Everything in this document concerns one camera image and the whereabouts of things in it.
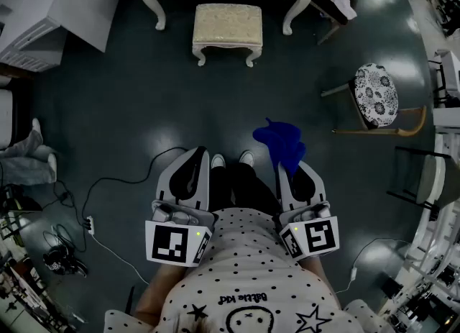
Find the white cabinet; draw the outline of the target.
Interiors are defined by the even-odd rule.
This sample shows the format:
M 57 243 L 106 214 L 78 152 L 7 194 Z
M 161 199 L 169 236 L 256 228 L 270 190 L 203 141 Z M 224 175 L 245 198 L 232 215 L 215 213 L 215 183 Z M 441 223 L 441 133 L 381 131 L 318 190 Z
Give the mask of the white cabinet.
M 118 0 L 0 0 L 0 63 L 39 73 L 59 66 L 72 34 L 106 49 Z

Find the floral cushion wooden stool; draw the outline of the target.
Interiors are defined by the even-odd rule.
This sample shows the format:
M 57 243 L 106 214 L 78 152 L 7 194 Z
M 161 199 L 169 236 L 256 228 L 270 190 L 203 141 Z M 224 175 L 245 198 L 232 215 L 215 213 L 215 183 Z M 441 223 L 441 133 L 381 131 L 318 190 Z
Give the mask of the floral cushion wooden stool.
M 368 63 L 356 71 L 344 85 L 321 92 L 325 98 L 348 91 L 361 122 L 361 129 L 332 129 L 334 134 L 373 134 L 413 137 L 423 128 L 427 107 L 401 109 L 395 84 L 384 66 Z M 418 123 L 411 129 L 392 128 L 400 114 L 417 113 Z

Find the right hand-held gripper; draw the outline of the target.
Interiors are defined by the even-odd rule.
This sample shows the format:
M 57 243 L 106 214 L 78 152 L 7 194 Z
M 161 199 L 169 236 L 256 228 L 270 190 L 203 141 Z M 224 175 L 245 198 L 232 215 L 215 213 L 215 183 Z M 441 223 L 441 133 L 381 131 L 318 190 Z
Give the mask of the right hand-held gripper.
M 278 164 L 278 183 L 282 213 L 278 235 L 295 261 L 317 257 L 340 247 L 339 226 L 330 212 L 322 178 L 307 163 L 300 161 L 292 177 Z

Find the grey chair black frame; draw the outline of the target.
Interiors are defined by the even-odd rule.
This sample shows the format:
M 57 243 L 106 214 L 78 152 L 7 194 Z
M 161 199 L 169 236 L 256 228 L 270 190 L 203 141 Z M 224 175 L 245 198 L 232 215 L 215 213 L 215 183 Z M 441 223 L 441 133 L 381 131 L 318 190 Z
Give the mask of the grey chair black frame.
M 395 150 L 420 156 L 423 165 L 415 192 L 403 188 L 400 192 L 387 191 L 387 195 L 429 210 L 429 219 L 437 220 L 441 210 L 460 199 L 460 164 L 450 155 L 396 146 Z

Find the black device on floor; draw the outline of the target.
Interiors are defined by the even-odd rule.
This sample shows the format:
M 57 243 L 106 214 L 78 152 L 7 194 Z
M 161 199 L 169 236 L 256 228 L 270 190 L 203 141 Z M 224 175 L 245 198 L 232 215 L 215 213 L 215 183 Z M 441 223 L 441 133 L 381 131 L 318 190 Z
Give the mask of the black device on floor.
M 86 266 L 74 256 L 73 249 L 65 245 L 51 247 L 43 255 L 43 262 L 57 275 L 80 274 L 86 277 L 88 273 Z

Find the person's left forearm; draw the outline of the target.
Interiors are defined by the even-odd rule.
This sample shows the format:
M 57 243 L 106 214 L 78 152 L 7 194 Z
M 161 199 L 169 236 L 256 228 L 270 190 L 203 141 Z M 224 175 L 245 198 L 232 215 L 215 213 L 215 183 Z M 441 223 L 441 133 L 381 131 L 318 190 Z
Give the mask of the person's left forearm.
M 161 265 L 155 277 L 142 294 L 134 316 L 138 320 L 156 327 L 160 322 L 162 307 L 167 295 L 177 283 L 181 282 L 186 271 L 187 268 L 182 266 Z

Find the cream upholstered stool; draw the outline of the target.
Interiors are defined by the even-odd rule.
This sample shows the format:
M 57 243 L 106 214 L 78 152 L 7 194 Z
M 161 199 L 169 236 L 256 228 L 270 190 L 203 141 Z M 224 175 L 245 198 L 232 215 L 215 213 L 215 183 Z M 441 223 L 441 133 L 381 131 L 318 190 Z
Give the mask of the cream upholstered stool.
M 192 53 L 198 66 L 206 63 L 207 47 L 246 48 L 247 67 L 262 55 L 262 10 L 246 4 L 199 4 L 195 9 Z

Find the person's black trousers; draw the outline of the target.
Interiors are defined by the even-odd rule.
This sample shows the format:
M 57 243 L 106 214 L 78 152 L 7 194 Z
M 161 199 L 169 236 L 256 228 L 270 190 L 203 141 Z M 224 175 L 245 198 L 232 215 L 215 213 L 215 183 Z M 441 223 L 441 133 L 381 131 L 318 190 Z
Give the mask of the person's black trousers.
M 274 216 L 280 210 L 274 193 L 257 177 L 254 168 L 245 163 L 212 168 L 209 181 L 211 212 L 236 206 Z

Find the blue cloth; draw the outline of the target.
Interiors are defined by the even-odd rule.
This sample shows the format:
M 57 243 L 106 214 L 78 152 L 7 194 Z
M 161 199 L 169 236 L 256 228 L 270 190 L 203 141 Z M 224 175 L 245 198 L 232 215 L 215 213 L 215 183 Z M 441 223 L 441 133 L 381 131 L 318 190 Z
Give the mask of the blue cloth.
M 289 123 L 266 120 L 268 125 L 255 129 L 253 138 L 267 146 L 273 168 L 281 164 L 288 178 L 292 178 L 306 153 L 306 146 L 300 141 L 301 131 Z

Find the white device on black stand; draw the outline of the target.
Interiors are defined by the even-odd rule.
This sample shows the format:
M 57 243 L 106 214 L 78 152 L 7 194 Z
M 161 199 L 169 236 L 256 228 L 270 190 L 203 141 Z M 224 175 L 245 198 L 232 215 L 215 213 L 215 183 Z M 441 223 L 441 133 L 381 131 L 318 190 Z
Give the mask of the white device on black stand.
M 435 105 L 460 108 L 460 60 L 450 50 L 439 49 L 429 62 L 436 67 Z

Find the person's right forearm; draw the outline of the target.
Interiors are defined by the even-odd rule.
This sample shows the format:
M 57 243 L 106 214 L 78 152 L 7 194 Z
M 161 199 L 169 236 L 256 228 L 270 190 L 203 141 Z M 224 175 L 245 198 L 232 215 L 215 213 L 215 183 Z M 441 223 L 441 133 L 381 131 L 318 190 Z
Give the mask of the person's right forearm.
M 319 257 L 308 257 L 303 260 L 300 260 L 298 263 L 303 269 L 309 270 L 310 272 L 317 275 L 319 278 L 325 278 L 324 269 Z

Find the person's polka dot shirt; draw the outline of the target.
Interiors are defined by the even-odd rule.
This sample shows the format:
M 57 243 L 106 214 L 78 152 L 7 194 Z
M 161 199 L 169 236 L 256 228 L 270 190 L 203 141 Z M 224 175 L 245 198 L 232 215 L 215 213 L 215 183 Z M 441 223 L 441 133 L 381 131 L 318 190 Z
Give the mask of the person's polka dot shirt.
M 394 333 L 362 300 L 341 307 L 326 279 L 289 256 L 271 218 L 218 211 L 201 264 L 167 295 L 156 327 L 117 310 L 103 333 Z

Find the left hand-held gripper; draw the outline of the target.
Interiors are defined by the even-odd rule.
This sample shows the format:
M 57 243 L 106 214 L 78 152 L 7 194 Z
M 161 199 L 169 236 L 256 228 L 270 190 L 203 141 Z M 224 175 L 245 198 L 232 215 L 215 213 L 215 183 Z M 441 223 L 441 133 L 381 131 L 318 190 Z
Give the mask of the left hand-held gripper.
M 149 261 L 176 266 L 201 263 L 216 223 L 216 215 L 208 212 L 209 175 L 209 152 L 203 146 L 186 151 L 161 172 L 152 218 L 145 222 Z

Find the white shelf rack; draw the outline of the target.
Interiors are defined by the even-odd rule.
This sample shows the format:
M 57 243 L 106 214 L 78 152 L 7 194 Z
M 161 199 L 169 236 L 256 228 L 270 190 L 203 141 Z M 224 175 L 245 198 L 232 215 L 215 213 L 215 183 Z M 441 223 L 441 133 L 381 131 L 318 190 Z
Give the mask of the white shelf rack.
M 435 108 L 433 123 L 433 151 L 403 148 L 423 158 L 416 191 L 388 192 L 423 210 L 394 279 L 399 290 L 380 311 L 385 318 L 396 316 L 406 329 L 418 327 L 416 319 L 437 293 L 460 308 L 460 107 Z

